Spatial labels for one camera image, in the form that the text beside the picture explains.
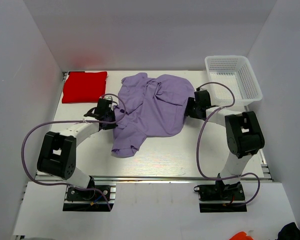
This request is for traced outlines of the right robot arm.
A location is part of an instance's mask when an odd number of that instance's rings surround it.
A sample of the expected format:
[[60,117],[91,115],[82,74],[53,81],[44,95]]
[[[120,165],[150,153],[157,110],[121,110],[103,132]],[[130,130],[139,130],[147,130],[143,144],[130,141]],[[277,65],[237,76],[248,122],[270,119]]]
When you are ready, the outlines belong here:
[[254,111],[234,111],[227,107],[211,104],[209,92],[197,90],[189,97],[185,109],[186,117],[203,120],[225,128],[229,149],[227,161],[222,171],[212,179],[219,183],[216,195],[226,200],[234,193],[249,160],[265,146],[260,124]]

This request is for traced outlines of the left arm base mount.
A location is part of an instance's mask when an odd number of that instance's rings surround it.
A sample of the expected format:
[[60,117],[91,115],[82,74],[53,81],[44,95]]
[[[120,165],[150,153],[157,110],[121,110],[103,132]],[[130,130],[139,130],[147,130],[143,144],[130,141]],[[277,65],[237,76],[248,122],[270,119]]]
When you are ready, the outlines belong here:
[[[102,192],[112,208],[115,202],[116,187],[111,185],[96,185],[95,187]],[[64,212],[110,212],[102,194],[96,190],[81,191],[68,187],[62,210]]]

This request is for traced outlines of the purple t shirt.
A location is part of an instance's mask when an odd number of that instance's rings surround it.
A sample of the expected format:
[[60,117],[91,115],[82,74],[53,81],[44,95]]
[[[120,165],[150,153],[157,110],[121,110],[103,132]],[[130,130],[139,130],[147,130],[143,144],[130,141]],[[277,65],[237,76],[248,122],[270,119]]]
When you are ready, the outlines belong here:
[[141,72],[124,77],[121,84],[113,155],[132,157],[146,138],[173,137],[182,130],[188,98],[195,91],[187,79],[169,74],[151,78]]

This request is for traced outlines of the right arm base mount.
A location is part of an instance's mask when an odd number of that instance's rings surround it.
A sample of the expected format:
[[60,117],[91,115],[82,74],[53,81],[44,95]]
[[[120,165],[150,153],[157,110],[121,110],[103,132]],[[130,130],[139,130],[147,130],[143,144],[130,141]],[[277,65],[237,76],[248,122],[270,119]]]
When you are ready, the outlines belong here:
[[223,189],[221,185],[201,184],[193,188],[198,194],[200,213],[244,213],[247,212],[243,186]]

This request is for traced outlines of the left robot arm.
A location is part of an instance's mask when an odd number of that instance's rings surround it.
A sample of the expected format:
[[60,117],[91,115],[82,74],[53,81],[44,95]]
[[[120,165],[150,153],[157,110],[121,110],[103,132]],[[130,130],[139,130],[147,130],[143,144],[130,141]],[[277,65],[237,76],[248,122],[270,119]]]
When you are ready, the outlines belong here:
[[97,106],[88,110],[81,123],[59,131],[49,131],[43,143],[37,161],[37,170],[58,177],[77,187],[78,193],[89,200],[95,196],[96,187],[93,178],[76,167],[77,147],[90,136],[101,130],[111,130],[117,125],[113,110],[113,98],[99,99]]

